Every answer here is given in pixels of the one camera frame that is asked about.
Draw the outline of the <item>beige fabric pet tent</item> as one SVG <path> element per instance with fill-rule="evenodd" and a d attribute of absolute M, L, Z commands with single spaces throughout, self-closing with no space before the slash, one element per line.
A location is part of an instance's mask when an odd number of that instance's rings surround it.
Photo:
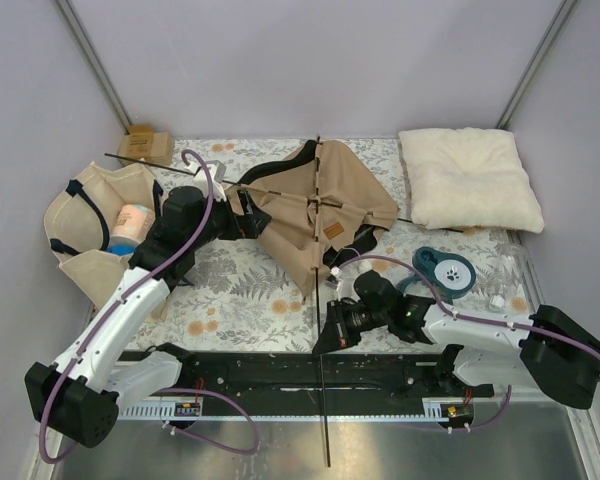
<path fill-rule="evenodd" d="M 342 203 L 344 208 L 258 192 L 256 206 L 272 217 L 259 245 L 293 280 L 304 297 L 333 267 L 375 248 L 395 224 L 399 207 L 354 152 L 336 140 L 308 140 L 286 158 L 261 163 L 237 181 L 261 189 Z M 241 211 L 239 189 L 227 189 L 231 206 Z"/>

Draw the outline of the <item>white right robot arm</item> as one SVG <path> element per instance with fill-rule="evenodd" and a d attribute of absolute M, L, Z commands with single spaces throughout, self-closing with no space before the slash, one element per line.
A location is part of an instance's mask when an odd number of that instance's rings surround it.
<path fill-rule="evenodd" d="M 363 333 L 384 327 L 403 342 L 441 347 L 432 380 L 446 395 L 483 385 L 521 386 L 571 408 L 592 406 L 600 342 L 555 307 L 480 318 L 431 297 L 402 294 L 375 271 L 358 276 L 353 290 L 354 298 L 328 303 L 313 354 L 352 348 Z"/>

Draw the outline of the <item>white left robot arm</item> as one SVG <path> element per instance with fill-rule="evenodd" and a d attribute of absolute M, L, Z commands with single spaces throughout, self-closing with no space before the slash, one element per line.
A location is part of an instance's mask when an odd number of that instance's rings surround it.
<path fill-rule="evenodd" d="M 195 253 L 219 240 L 256 239 L 272 218 L 245 190 L 240 212 L 193 186 L 173 189 L 138 245 L 113 295 L 89 327 L 50 365 L 34 363 L 25 386 L 40 429 L 53 429 L 92 448 L 119 414 L 159 394 L 185 395 L 196 386 L 192 354 L 164 344 L 123 368 L 120 356 L 142 323 L 195 264 Z"/>

